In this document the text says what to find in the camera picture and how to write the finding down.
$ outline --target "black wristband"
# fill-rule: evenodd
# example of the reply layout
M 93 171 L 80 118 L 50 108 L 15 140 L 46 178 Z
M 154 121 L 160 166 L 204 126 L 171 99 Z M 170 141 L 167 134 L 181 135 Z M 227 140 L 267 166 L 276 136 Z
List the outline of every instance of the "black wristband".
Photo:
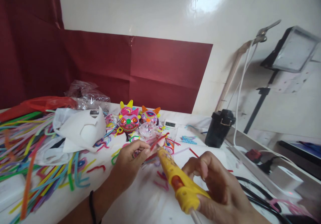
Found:
M 91 191 L 89 194 L 89 208 L 90 208 L 91 218 L 93 219 L 93 224 L 96 224 L 96 214 L 95 214 L 95 209 L 93 205 L 93 193 L 94 191 Z

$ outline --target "clear plastic bag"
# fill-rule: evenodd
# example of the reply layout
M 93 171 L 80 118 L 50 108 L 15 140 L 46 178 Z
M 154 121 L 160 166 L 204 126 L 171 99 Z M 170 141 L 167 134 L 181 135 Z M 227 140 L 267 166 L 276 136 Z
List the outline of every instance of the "clear plastic bag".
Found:
M 77 98 L 78 110 L 97 109 L 99 106 L 108 113 L 110 98 L 98 91 L 98 86 L 91 82 L 74 80 L 65 96 Z

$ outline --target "red switch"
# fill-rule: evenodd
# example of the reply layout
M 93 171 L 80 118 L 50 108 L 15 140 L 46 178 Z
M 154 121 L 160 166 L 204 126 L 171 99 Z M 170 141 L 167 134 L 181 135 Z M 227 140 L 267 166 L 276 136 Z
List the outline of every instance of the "red switch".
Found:
M 245 155 L 247 158 L 249 158 L 255 164 L 259 163 L 261 161 L 261 157 L 262 157 L 262 154 L 255 149 L 251 149 Z

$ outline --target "maroon curtain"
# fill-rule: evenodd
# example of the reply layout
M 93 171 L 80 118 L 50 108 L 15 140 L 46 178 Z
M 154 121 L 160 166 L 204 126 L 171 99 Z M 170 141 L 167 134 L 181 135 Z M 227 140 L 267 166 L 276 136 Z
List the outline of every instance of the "maroon curtain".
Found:
M 191 113 L 212 44 L 64 30 L 59 0 L 0 0 L 0 108 L 63 96 L 74 79 L 112 102 Z

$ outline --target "yellow glue gun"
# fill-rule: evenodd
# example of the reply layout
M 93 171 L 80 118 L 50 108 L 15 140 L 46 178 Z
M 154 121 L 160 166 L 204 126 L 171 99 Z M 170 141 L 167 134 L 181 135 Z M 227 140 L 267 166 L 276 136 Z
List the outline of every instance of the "yellow glue gun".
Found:
M 197 198 L 197 194 L 210 198 L 205 190 L 195 184 L 177 166 L 171 155 L 163 147 L 157 149 L 157 154 L 167 180 L 175 191 L 175 198 L 178 200 L 183 212 L 189 214 L 191 208 L 194 210 L 198 208 L 200 201 Z

